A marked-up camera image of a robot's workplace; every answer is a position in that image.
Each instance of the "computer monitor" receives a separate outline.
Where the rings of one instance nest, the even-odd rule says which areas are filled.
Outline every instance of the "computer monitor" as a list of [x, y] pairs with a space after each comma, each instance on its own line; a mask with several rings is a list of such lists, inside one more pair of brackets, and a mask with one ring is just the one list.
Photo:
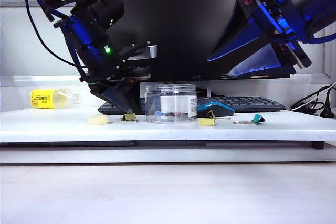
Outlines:
[[123, 0], [124, 16], [109, 30], [114, 46], [151, 41], [149, 81], [284, 78], [295, 73], [281, 48], [259, 38], [229, 57], [207, 61], [233, 14], [236, 0]]

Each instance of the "white table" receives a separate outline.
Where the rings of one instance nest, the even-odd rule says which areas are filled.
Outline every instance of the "white table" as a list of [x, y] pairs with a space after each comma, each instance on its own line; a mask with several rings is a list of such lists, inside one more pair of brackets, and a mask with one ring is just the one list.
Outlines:
[[[215, 126], [199, 126], [197, 121], [178, 124], [121, 122], [121, 116], [110, 116], [109, 124], [92, 126], [87, 117], [96, 108], [65, 110], [25, 109], [1, 113], [2, 143], [75, 143], [95, 145], [99, 142], [120, 143], [99, 148], [2, 148], [1, 163], [96, 163], [96, 162], [189, 162], [189, 161], [325, 161], [336, 160], [335, 148], [313, 150], [304, 141], [336, 141], [336, 120], [306, 114], [280, 111], [260, 113], [266, 122], [233, 124], [250, 120], [253, 113], [236, 113], [230, 119], [218, 119]], [[204, 148], [162, 147], [162, 141], [207, 141]], [[295, 141], [282, 147], [278, 142]], [[150, 148], [136, 147], [140, 141], [151, 141]]]
[[0, 167], [1, 224], [334, 224], [336, 163]]

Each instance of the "black keyboard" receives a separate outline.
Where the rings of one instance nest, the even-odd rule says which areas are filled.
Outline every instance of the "black keyboard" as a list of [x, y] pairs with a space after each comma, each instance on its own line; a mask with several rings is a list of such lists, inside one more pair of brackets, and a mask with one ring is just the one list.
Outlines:
[[[145, 98], [140, 98], [142, 115], [145, 115]], [[125, 112], [114, 104], [104, 103], [98, 111], [105, 115], [124, 115]]]
[[265, 97], [226, 97], [218, 95], [214, 99], [224, 102], [236, 112], [276, 112], [285, 106]]
[[[281, 103], [272, 101], [265, 97], [226, 97], [224, 95], [218, 95], [217, 97], [212, 97], [213, 99], [218, 100], [219, 102], [224, 102], [236, 112], [276, 112], [283, 110], [285, 106]], [[145, 110], [145, 99], [140, 98], [141, 109], [144, 114]], [[98, 111], [106, 115], [124, 115], [123, 112], [118, 106], [115, 106], [110, 103], [104, 103]]]

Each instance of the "computer mouse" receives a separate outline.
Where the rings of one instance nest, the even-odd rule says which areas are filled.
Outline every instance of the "computer mouse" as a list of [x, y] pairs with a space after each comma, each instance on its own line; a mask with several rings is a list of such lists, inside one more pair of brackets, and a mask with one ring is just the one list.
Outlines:
[[213, 98], [198, 98], [197, 99], [197, 117], [207, 118], [209, 111], [213, 111], [216, 117], [231, 116], [235, 113], [235, 110], [224, 102], [219, 102]]

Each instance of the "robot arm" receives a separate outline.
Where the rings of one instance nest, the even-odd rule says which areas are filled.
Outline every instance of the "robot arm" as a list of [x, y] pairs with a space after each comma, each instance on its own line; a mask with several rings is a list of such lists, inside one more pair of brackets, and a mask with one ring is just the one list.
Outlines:
[[298, 41], [319, 44], [336, 39], [336, 34], [313, 35], [334, 21], [336, 0], [237, 0], [230, 24], [208, 60], [229, 56], [266, 35], [269, 42], [281, 45], [289, 63], [308, 67], [311, 61]]
[[[149, 67], [137, 66], [130, 57], [154, 58], [156, 51], [149, 43], [123, 48], [118, 52], [106, 30], [123, 15], [122, 0], [37, 0], [49, 21], [60, 28], [81, 81], [88, 83], [91, 93], [114, 103], [125, 113], [141, 113], [139, 104], [140, 80], [150, 77]], [[67, 16], [58, 8], [76, 2]], [[80, 65], [78, 57], [88, 71]]]

